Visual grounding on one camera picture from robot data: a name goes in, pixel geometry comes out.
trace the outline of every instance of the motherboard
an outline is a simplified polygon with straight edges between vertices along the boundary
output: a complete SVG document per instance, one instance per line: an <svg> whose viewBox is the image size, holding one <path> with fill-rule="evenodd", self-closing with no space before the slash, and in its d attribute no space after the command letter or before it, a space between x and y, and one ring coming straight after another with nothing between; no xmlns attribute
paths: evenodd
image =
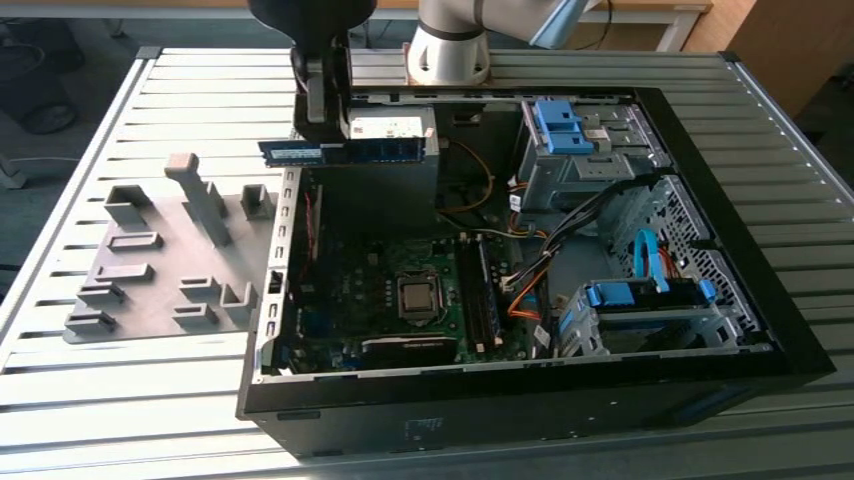
<svg viewBox="0 0 854 480"><path fill-rule="evenodd" d="M296 279L297 340L280 361L309 373L525 359L528 325L499 315L511 258L500 237L328 243Z"/></svg>

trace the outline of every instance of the black cable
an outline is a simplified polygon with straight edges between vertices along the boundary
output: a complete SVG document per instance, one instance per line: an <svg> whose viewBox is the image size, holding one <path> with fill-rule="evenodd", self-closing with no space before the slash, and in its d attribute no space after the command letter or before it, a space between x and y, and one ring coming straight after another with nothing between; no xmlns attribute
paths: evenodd
<svg viewBox="0 0 854 480"><path fill-rule="evenodd" d="M451 217L451 215L448 215L447 213L441 213L437 212L436 215L439 215L439 217L448 222L451 225L453 225L459 230L461 231L468 231L468 230L473 230L476 227L472 227L469 225L465 225L463 222L460 222L459 220L456 220L453 217Z"/></svg>
<svg viewBox="0 0 854 480"><path fill-rule="evenodd" d="M599 37L599 40L596 40L595 42L588 43L587 45L584 45L583 47L576 48L575 50L587 50L589 47L596 47L596 50L599 50L599 47L601 47L601 42L604 42L605 37L608 36L608 33L611 31L611 25L613 24L613 4L611 3L611 0L604 0L607 2L608 5L608 20L604 23L604 29L601 30L601 36Z"/></svg>
<svg viewBox="0 0 854 480"><path fill-rule="evenodd" d="M512 280L507 282L507 285L517 284L525 277L539 273L543 268L548 268L551 259L560 251L565 238L596 219L611 198L631 188L653 185L659 179L660 175L651 173L616 182L575 207L543 242L539 258L524 270L512 275Z"/></svg>
<svg viewBox="0 0 854 480"><path fill-rule="evenodd" d="M463 205L471 205L471 201L468 199L468 189L463 189L459 192L459 196L460 196L460 199L463 200ZM485 219L485 217L480 213L480 209L475 208L473 210L469 210L465 213L471 214L477 219L477 221L480 222L480 225L483 226L483 228L489 228L491 227L489 221Z"/></svg>
<svg viewBox="0 0 854 480"><path fill-rule="evenodd" d="M371 45L371 20L361 24L361 28L364 29L364 48L371 49L373 48Z"/></svg>
<svg viewBox="0 0 854 480"><path fill-rule="evenodd" d="M392 22L392 20L388 20L385 22L385 26L383 27L383 31L379 32L379 36L376 37L376 40L381 40L383 37L385 36L385 32L388 31L388 27L391 27L391 22Z"/></svg>
<svg viewBox="0 0 854 480"><path fill-rule="evenodd" d="M116 25L109 30L109 38L122 38L125 36L126 35L124 33L124 18L120 18L118 21L116 22Z"/></svg>

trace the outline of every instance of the slotted metal surface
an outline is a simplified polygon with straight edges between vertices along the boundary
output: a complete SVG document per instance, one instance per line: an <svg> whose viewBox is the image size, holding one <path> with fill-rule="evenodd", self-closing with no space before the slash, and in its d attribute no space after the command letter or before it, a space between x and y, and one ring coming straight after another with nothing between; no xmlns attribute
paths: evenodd
<svg viewBox="0 0 854 480"><path fill-rule="evenodd" d="M233 417L245 334L66 345L58 334L116 184L173 195L162 161L194 151L220 193L276 188L256 140L290 129L285 50L165 50L137 60L0 310L0 472L45 478L847 478L854 443L851 193L738 64L713 55L493 52L493 82L660 88L839 371L680 430L331 458L301 465ZM397 52L356 53L356 82L403 81Z"/></svg>

